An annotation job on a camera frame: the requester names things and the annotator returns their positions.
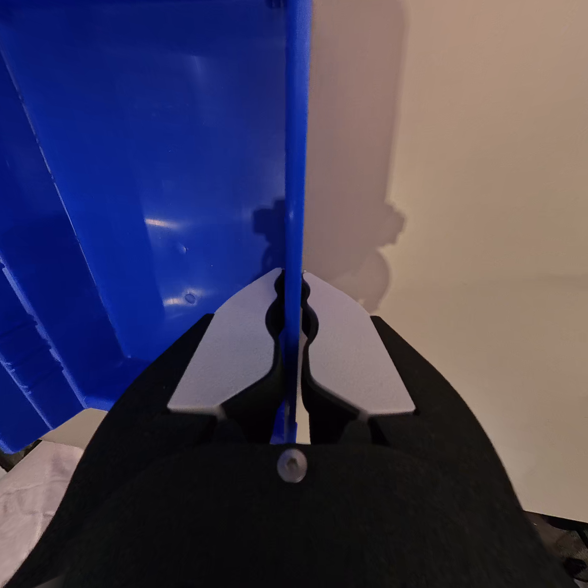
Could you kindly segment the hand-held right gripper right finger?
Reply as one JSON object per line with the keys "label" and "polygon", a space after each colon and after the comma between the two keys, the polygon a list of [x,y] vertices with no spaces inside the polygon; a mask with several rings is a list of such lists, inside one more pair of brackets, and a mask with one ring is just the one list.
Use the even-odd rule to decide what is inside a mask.
{"label": "hand-held right gripper right finger", "polygon": [[300,386],[311,444],[334,444],[350,422],[411,415],[416,406],[370,314],[317,276],[302,278]]}

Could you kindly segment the white cloth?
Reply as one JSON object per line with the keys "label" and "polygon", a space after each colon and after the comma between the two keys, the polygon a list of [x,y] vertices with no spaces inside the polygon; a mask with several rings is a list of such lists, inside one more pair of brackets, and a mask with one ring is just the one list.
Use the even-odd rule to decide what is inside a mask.
{"label": "white cloth", "polygon": [[1,477],[1,587],[48,527],[83,452],[44,440]]}

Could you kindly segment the blue plain plastic bin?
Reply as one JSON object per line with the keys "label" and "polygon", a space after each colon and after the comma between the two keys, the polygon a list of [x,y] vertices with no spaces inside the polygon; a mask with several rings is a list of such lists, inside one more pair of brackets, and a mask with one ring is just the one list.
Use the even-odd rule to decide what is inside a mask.
{"label": "blue plain plastic bin", "polygon": [[311,1],[1,1],[1,449],[108,410],[302,227]]}

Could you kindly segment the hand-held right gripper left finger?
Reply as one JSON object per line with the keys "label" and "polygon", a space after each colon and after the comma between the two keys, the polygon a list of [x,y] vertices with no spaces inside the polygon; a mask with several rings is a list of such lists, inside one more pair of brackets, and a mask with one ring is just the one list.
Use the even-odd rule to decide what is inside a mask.
{"label": "hand-held right gripper left finger", "polygon": [[269,443],[283,402],[283,270],[275,268],[215,313],[167,408],[235,421],[250,443]]}

